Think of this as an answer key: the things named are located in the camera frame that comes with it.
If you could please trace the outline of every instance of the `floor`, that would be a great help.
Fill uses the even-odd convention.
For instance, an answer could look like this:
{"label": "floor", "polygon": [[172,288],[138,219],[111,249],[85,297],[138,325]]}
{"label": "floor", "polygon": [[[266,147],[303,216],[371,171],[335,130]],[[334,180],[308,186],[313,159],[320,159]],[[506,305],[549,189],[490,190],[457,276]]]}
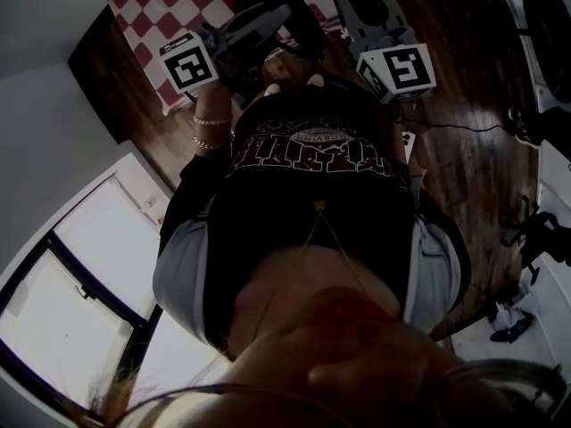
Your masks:
{"label": "floor", "polygon": [[[399,0],[418,38],[427,43],[438,87],[411,115],[433,125],[486,129],[508,125],[513,103],[534,104],[525,56],[504,0]],[[325,67],[350,78],[343,42],[334,37]],[[130,138],[173,188],[193,156],[187,111],[164,117],[110,11],[103,12],[70,59],[87,97],[118,139]],[[267,65],[266,80],[301,84],[319,67],[292,55]],[[412,124],[418,133],[411,170],[425,171],[425,188],[455,219],[472,259],[464,302],[437,336],[478,319],[495,292],[520,273],[517,250],[501,247],[501,220],[535,197],[537,152],[500,128],[473,133]]]}

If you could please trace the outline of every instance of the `window frame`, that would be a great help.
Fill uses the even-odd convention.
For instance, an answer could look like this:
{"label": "window frame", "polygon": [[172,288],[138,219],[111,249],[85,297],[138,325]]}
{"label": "window frame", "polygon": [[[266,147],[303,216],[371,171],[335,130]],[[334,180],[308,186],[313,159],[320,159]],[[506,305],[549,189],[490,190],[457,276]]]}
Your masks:
{"label": "window frame", "polygon": [[[106,178],[102,183],[93,189],[95,191],[102,184],[109,181]],[[129,337],[127,346],[120,359],[113,381],[125,375],[132,375],[143,364],[149,343],[154,331],[161,319],[162,309],[155,304],[151,316],[146,320],[137,312],[131,309],[117,295],[112,293],[103,285],[79,260],[73,255],[61,238],[54,231],[75,208],[77,208],[93,191],[88,193],[81,202],[71,209],[61,220],[55,224],[34,246],[30,253],[23,259],[21,264],[12,273],[6,285],[0,290],[0,314],[7,308],[20,283],[28,276],[31,269],[37,264],[39,259],[50,251],[55,258],[75,277],[81,284],[81,292],[78,296],[84,299],[92,298],[99,300],[113,314],[128,322],[133,327],[133,333]],[[0,366],[30,391],[35,397],[47,404],[50,408],[63,416],[70,417],[70,410],[84,414],[92,419],[101,421],[99,416],[89,407],[85,408],[74,400],[63,395],[52,385],[36,374],[26,363],[24,363],[0,338]]]}

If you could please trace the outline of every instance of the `eyeglasses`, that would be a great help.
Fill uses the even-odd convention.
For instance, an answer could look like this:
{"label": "eyeglasses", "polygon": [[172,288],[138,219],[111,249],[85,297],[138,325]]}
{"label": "eyeglasses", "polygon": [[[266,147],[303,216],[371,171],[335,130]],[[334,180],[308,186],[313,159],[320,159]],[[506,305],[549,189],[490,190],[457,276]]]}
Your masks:
{"label": "eyeglasses", "polygon": [[[559,367],[508,359],[470,362],[446,372],[430,389],[430,408],[418,422],[442,428],[485,426],[490,422],[543,425],[554,416],[566,391]],[[192,427],[198,416],[212,414],[216,426],[259,426],[273,417],[276,422],[272,426],[352,427],[336,408],[315,399],[290,391],[227,383],[157,396],[131,408],[110,427],[162,428],[171,426],[168,422]]]}

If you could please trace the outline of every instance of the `black t-shirt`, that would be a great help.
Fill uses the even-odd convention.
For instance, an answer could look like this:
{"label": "black t-shirt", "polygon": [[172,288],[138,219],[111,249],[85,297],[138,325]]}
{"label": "black t-shirt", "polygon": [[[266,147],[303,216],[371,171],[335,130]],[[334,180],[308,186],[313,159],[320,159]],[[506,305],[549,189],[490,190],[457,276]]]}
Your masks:
{"label": "black t-shirt", "polygon": [[[236,126],[234,160],[209,216],[204,319],[223,347],[237,294],[271,251],[303,245],[318,213],[343,249],[367,265],[404,306],[413,204],[408,167],[377,147],[367,94],[307,87],[272,95]],[[311,243],[339,249],[323,220]]]}

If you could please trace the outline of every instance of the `person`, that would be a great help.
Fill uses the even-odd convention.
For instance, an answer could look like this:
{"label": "person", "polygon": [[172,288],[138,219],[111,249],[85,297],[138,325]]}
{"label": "person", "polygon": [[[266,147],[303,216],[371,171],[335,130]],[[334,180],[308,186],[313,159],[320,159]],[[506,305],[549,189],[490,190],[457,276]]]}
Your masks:
{"label": "person", "polygon": [[513,422],[493,387],[443,384],[461,360],[426,334],[462,296],[463,243],[451,245],[458,231],[425,194],[418,213],[391,110],[312,78],[291,93],[270,87],[232,141],[230,98],[220,83],[200,92],[196,156],[161,229],[153,288],[233,364],[215,385],[151,399],[110,426]]}

